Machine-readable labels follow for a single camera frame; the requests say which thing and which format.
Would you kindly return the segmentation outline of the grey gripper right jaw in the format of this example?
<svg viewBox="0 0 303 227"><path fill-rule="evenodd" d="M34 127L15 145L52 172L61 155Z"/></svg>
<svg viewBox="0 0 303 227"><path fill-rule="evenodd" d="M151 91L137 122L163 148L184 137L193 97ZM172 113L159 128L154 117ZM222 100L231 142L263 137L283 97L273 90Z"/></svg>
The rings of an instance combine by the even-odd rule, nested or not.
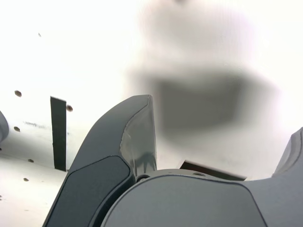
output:
<svg viewBox="0 0 303 227"><path fill-rule="evenodd" d="M159 175L127 190L104 227L300 227L303 224L303 132L294 133L283 167L267 179L224 181Z"/></svg>

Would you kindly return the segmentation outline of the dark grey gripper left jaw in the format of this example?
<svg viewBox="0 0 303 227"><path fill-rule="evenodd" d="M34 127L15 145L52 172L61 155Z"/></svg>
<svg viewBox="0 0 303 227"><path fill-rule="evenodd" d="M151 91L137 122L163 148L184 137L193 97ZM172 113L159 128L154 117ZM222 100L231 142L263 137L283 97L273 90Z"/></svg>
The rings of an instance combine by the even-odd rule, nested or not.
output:
<svg viewBox="0 0 303 227"><path fill-rule="evenodd" d="M92 126L44 226L99 227L137 178L156 169L152 96L132 96Z"/></svg>

